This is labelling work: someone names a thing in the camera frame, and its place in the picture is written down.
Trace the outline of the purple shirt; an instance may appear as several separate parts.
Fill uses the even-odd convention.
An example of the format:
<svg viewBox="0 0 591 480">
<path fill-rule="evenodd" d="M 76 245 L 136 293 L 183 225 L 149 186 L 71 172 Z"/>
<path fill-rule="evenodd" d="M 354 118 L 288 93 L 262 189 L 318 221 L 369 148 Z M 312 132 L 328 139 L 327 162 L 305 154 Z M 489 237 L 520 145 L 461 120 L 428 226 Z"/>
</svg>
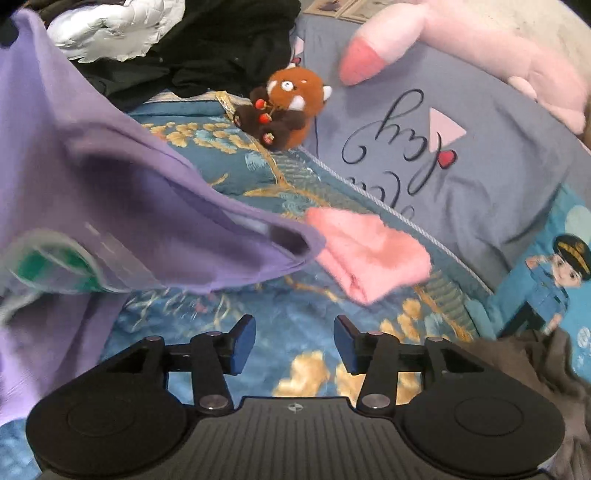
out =
<svg viewBox="0 0 591 480">
<path fill-rule="evenodd" d="M 1 50 L 1 420 L 90 369 L 135 291 L 297 271 L 310 226 L 217 193 L 13 14 Z"/>
</svg>

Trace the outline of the grey brown garment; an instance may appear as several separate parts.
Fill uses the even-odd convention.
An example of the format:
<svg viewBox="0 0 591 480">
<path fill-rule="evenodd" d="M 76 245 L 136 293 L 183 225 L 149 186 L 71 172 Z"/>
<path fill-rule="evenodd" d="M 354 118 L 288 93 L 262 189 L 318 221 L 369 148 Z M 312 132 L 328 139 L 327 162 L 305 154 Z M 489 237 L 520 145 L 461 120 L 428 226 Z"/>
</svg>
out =
<svg viewBox="0 0 591 480">
<path fill-rule="evenodd" d="M 496 341 L 479 338 L 460 346 L 554 403 L 565 422 L 565 438 L 550 473 L 556 479 L 588 479 L 590 383 L 571 367 L 570 336 L 561 329 L 549 335 L 527 330 Z"/>
</svg>

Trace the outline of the blue cartoon police pillow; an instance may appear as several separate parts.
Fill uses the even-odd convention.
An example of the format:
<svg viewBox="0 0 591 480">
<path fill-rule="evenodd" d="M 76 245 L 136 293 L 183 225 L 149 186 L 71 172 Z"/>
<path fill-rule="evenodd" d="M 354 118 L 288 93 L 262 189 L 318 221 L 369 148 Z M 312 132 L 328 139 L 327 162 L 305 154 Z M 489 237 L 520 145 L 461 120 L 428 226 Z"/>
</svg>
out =
<svg viewBox="0 0 591 480">
<path fill-rule="evenodd" d="M 572 369 L 590 378 L 590 206 L 570 188 L 559 189 L 544 228 L 486 309 L 498 337 L 564 330 Z"/>
</svg>

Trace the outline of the blue floral quilt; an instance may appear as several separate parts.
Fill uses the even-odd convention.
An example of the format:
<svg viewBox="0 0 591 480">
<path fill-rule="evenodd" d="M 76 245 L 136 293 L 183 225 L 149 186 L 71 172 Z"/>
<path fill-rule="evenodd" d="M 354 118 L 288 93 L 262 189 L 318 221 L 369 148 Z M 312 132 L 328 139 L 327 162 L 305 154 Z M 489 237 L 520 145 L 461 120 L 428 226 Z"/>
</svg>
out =
<svg viewBox="0 0 591 480">
<path fill-rule="evenodd" d="M 366 330 L 383 330 L 420 344 L 441 336 L 470 341 L 477 327 L 468 303 L 481 304 L 491 291 L 442 243 L 384 203 L 342 179 L 311 153 L 267 153 L 229 121 L 235 98 L 209 93 L 179 100 L 158 95 L 132 117 L 189 160 L 219 193 L 283 217 L 301 220 L 313 207 L 379 215 L 428 250 L 430 278 L 401 287 L 363 306 L 346 296 L 317 263 L 242 288 L 197 294 L 186 288 L 150 289 L 120 301 L 100 336 L 102 357 L 150 335 L 183 344 L 208 330 L 226 330 L 245 314 L 256 318 L 256 344 L 245 371 L 229 382 L 233 399 L 244 396 L 355 397 L 360 379 L 346 375 L 332 341 L 332 322 L 345 314 Z"/>
</svg>

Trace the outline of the pink folded cloth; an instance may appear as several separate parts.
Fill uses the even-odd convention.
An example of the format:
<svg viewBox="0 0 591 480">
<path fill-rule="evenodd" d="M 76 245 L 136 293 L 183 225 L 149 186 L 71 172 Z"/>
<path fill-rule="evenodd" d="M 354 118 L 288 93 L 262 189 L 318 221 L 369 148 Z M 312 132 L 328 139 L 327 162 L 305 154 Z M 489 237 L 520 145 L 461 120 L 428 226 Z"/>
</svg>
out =
<svg viewBox="0 0 591 480">
<path fill-rule="evenodd" d="M 427 249 L 410 234 L 387 226 L 378 215 L 315 207 L 305 212 L 304 220 L 325 237 L 318 263 L 356 303 L 373 304 L 431 275 Z"/>
</svg>

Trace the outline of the grey blue printed pillow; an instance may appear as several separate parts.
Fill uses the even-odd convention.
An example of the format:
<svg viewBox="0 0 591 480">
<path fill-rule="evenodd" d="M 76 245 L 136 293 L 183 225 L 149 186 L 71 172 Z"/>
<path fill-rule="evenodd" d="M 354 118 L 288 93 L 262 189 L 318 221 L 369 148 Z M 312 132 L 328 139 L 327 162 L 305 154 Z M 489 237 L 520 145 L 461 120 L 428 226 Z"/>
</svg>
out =
<svg viewBox="0 0 591 480">
<path fill-rule="evenodd" d="M 590 197 L 590 157 L 508 85 L 416 45 L 348 87 L 338 66 L 355 25 L 301 16 L 301 63 L 332 87 L 304 147 L 496 286 L 544 226 L 556 191 Z"/>
</svg>

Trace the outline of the red panda plush toy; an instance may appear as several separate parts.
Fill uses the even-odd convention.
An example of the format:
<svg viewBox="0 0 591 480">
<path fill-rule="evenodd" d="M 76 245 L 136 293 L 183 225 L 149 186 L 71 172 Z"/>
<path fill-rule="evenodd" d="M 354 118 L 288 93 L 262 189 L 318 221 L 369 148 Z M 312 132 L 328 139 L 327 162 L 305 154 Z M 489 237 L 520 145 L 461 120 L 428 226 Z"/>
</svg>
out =
<svg viewBox="0 0 591 480">
<path fill-rule="evenodd" d="M 304 142 L 331 96 L 315 72 L 290 63 L 252 90 L 249 105 L 235 106 L 233 123 L 267 150 L 290 150 Z"/>
</svg>

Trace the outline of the pink plush toy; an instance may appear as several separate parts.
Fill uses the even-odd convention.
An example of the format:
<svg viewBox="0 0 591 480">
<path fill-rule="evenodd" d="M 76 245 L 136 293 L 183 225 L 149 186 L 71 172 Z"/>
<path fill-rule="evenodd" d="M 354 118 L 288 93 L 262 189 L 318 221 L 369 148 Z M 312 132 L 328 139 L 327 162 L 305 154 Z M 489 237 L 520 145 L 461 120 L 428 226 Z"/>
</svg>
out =
<svg viewBox="0 0 591 480">
<path fill-rule="evenodd" d="M 407 1 L 375 14 L 353 34 L 339 79 L 353 86 L 422 42 L 500 79 L 545 108 L 590 146 L 590 74 L 540 35 L 494 26 L 465 1 Z"/>
</svg>

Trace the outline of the white puffy garment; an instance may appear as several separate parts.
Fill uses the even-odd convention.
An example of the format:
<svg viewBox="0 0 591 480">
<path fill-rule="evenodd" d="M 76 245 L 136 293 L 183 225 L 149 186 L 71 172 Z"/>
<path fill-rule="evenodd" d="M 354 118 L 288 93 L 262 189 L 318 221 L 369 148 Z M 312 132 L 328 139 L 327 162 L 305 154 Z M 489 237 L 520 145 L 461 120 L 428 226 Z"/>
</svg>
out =
<svg viewBox="0 0 591 480">
<path fill-rule="evenodd" d="M 52 20 L 47 33 L 71 61 L 119 62 L 143 57 L 185 13 L 184 0 L 134 0 L 82 6 Z"/>
</svg>

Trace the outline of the black jacket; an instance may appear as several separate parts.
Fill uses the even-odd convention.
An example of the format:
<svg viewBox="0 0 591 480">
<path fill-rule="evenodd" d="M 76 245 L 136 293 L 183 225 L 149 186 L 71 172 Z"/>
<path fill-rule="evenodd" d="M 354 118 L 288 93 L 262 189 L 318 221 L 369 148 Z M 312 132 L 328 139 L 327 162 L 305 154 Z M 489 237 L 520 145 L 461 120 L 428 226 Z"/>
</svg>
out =
<svg viewBox="0 0 591 480">
<path fill-rule="evenodd" d="M 46 30 L 58 15 L 82 6 L 126 1 L 28 1 Z M 297 1 L 185 1 L 183 19 L 143 57 L 119 62 L 67 59 L 114 106 L 131 111 L 163 90 L 179 97 L 209 90 L 248 95 L 287 66 Z"/>
</svg>

